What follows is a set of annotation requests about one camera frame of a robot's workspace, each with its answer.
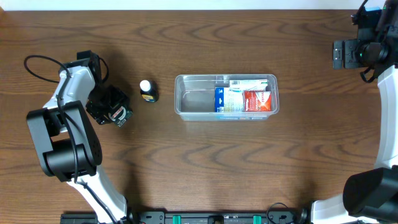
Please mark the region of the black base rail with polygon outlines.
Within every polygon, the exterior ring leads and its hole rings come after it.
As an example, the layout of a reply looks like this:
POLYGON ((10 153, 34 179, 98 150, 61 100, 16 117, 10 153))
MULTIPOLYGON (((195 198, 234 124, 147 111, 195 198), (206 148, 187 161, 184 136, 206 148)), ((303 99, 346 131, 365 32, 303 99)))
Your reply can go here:
POLYGON ((138 224, 290 224, 309 223, 310 212, 289 208, 283 203, 272 204, 265 212, 167 212, 152 210, 137 212, 128 208, 127 217, 116 223, 138 224))

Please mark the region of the white green medicine box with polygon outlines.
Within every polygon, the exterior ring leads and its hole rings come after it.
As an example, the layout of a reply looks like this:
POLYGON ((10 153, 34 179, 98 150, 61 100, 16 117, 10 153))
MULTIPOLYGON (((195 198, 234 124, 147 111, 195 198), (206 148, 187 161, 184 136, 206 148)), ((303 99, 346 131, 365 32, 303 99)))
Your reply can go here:
POLYGON ((230 80, 229 89, 233 91, 265 91, 268 80, 230 80))

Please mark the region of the small dark bottle white cap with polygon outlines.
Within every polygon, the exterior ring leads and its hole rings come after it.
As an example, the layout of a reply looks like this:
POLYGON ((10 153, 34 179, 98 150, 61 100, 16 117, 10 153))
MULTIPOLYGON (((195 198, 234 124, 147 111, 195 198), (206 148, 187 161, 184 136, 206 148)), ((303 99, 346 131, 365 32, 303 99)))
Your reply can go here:
POLYGON ((142 80, 139 84, 142 98, 149 103, 155 103, 159 99, 156 85, 150 80, 142 80))

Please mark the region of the blue snack packet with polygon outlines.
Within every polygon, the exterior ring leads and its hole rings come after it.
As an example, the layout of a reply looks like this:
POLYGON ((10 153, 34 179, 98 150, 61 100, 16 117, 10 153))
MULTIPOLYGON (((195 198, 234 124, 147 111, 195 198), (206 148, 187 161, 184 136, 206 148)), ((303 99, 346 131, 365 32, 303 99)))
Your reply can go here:
POLYGON ((221 116, 221 119, 262 119, 253 116, 253 113, 260 112, 244 112, 244 91, 233 91, 227 87, 215 88, 215 112, 229 113, 229 116, 221 116))

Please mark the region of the clear plastic container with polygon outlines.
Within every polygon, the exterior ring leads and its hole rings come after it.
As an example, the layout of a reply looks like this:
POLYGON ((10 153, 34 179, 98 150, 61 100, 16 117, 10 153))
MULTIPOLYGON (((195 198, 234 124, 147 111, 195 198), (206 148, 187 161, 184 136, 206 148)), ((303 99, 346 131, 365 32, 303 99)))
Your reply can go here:
POLYGON ((230 80, 268 80, 265 91, 271 92, 271 112, 253 113, 256 118, 265 120, 279 112, 279 90, 277 79, 272 74, 213 74, 213 75, 179 75, 175 79, 175 112, 185 121, 240 121, 221 119, 229 113, 215 112, 215 88, 229 88, 230 80))

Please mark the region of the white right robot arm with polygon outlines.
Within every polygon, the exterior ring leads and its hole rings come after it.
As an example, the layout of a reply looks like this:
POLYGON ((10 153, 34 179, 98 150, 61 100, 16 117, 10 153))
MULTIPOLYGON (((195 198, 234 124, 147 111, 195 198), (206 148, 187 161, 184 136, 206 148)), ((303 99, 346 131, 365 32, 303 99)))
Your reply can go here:
POLYGON ((352 175, 342 194, 312 202, 307 223, 397 223, 397 1, 351 16, 355 39, 333 43, 333 69, 362 68, 381 97, 380 141, 373 169, 352 175))

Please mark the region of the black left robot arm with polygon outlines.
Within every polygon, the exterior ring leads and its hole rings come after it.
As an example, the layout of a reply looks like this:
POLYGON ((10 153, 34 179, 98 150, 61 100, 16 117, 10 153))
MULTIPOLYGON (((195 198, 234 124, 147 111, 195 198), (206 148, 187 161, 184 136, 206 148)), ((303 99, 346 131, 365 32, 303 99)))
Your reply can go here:
POLYGON ((136 223, 127 199, 106 175, 102 148, 90 122, 121 127, 131 116, 129 98, 104 83, 104 60, 92 51, 60 66, 58 86, 51 99, 26 117, 43 172, 73 187, 94 213, 67 213, 61 223, 136 223))

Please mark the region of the dark green round-label box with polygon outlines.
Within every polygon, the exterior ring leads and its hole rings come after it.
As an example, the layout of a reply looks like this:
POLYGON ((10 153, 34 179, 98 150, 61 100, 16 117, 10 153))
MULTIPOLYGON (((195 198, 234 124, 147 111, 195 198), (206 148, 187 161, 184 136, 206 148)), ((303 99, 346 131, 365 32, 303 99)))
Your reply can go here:
POLYGON ((126 106, 117 106, 108 113, 108 118, 117 126, 122 127, 132 116, 132 110, 126 106))

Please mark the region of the red white sachet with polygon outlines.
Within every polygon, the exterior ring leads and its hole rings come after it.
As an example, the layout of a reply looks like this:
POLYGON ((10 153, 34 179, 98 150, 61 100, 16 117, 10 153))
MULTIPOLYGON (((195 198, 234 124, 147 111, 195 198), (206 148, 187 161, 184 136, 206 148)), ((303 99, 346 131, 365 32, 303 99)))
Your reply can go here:
POLYGON ((269 91, 245 91, 244 112, 271 111, 271 92, 269 91))

